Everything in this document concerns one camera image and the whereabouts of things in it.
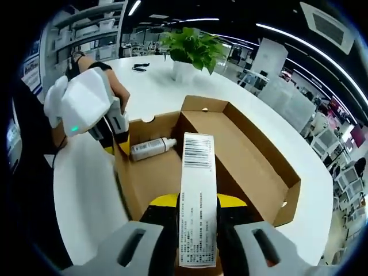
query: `ceiling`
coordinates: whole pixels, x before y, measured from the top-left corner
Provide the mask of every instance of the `ceiling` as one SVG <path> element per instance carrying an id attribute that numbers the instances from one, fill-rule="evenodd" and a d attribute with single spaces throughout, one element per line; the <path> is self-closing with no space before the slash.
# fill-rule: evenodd
<path id="1" fill-rule="evenodd" d="M 96 0 L 76 0 L 73 2 L 75 2 L 74 6 L 77 9 L 85 9 L 98 3 Z M 338 18 L 337 5 L 321 0 L 306 0 L 304 2 Z M 165 22 L 173 22 L 173 19 L 219 18 L 218 21 L 183 22 L 177 23 L 175 26 L 196 27 L 209 33 L 237 37 L 257 44 L 259 44 L 262 37 L 283 44 L 289 52 L 289 59 L 318 77 L 338 95 L 356 119 L 368 124 L 365 115 L 368 114 L 368 106 L 365 101 L 347 78 L 330 62 L 294 39 L 256 26 L 256 23 L 272 26 L 311 43 L 339 63 L 368 96 L 368 73 L 359 55 L 357 42 L 354 43 L 350 53 L 346 55 L 328 40 L 311 31 L 308 28 L 299 1 L 289 0 L 284 1 L 285 4 L 283 4 L 282 1 L 141 0 L 141 4 L 133 15 L 128 16 L 128 12 L 134 3 L 135 0 L 129 0 L 128 2 L 123 23 L 124 32 L 131 32 L 132 28 L 141 26 L 139 24 L 141 22 L 150 22 L 149 26 L 160 26 Z M 348 6 L 340 5 L 339 7 L 339 10 L 343 8 L 352 11 Z M 152 14 L 168 17 L 165 19 L 150 18 Z M 345 14 L 345 16 L 346 18 L 352 17 L 351 14 Z M 355 21 L 355 26 L 361 29 L 361 33 L 366 38 L 368 31 L 363 29 L 364 26 L 359 25 L 362 22 L 359 22 L 359 20 L 360 17 Z M 309 73 L 290 61 L 286 61 L 285 66 L 289 69 L 295 68 L 308 78 L 312 78 Z M 326 88 L 323 87 L 323 90 L 331 95 L 331 92 Z"/>

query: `green leaves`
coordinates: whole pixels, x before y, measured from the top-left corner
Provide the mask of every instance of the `green leaves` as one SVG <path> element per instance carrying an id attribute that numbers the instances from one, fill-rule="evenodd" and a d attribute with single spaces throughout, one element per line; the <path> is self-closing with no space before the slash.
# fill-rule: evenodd
<path id="1" fill-rule="evenodd" d="M 164 45 L 170 47 L 170 56 L 178 62 L 191 63 L 202 70 L 206 67 L 210 74 L 216 66 L 216 60 L 225 58 L 222 43 L 216 36 L 199 35 L 199 31 L 184 27 L 180 33 L 164 33 L 161 39 Z"/>

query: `white bottle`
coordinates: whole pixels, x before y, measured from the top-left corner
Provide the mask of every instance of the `white bottle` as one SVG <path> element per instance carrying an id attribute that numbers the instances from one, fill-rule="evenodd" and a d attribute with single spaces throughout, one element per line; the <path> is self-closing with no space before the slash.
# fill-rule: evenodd
<path id="1" fill-rule="evenodd" d="M 176 139 L 158 138 L 131 147 L 131 155 L 134 161 L 142 160 L 157 154 L 167 152 L 176 145 Z"/>

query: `white table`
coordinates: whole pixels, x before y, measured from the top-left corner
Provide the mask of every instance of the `white table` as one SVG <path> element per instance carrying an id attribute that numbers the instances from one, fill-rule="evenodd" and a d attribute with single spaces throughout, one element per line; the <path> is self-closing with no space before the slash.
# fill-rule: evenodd
<path id="1" fill-rule="evenodd" d="M 138 73 L 131 70 L 135 63 L 148 62 L 150 66 L 147 67 L 147 72 Z M 119 81 L 131 93 L 126 107 L 130 120 L 142 118 L 144 121 L 151 121 L 156 114 L 180 110 L 188 94 L 230 101 L 243 112 L 274 143 L 301 178 L 295 218 L 291 223 L 277 229 L 296 244 L 300 257 L 310 264 L 318 264 L 327 243 L 331 224 L 332 179 L 313 149 L 282 117 L 257 97 L 217 73 L 209 76 L 204 70 L 198 72 L 192 84 L 177 84 L 171 78 L 173 61 L 169 57 L 166 61 L 163 56 L 127 57 L 106 63 L 112 66 Z M 94 143 L 87 133 L 71 139 L 66 149 L 56 158 L 56 215 L 66 249 L 76 264 L 94 256 L 97 241 L 126 221 L 126 218 L 122 218 L 123 211 L 118 208 L 121 202 L 118 196 L 113 194 L 113 176 L 108 176 L 109 173 L 112 174 L 111 162 L 109 163 L 109 158 L 97 148 L 97 142 Z M 67 170 L 74 175 L 65 179 L 61 172 L 65 174 Z M 88 180 L 82 179 L 79 170 L 84 170 Z M 66 181 L 69 181 L 68 189 L 65 188 Z M 103 185 L 107 183 L 109 191 L 104 191 Z M 82 192 L 79 191 L 80 186 L 83 186 Z M 92 216 L 87 207 L 103 209 L 104 212 Z M 105 223 L 104 216 L 107 213 L 109 225 L 104 225 L 102 229 L 101 224 Z"/>

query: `open cardboard box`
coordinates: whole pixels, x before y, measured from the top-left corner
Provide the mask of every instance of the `open cardboard box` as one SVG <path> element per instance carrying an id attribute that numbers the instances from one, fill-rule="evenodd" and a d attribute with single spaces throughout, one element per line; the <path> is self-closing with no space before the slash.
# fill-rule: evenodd
<path id="1" fill-rule="evenodd" d="M 115 145 L 118 176 L 126 205 L 140 220 L 156 197 L 180 193 L 185 132 L 214 136 L 217 192 L 245 201 L 255 221 L 279 226 L 292 221 L 300 178 L 268 138 L 231 103 L 187 96 L 181 111 L 129 123 L 131 145 L 175 138 L 174 149 L 138 162 Z"/>

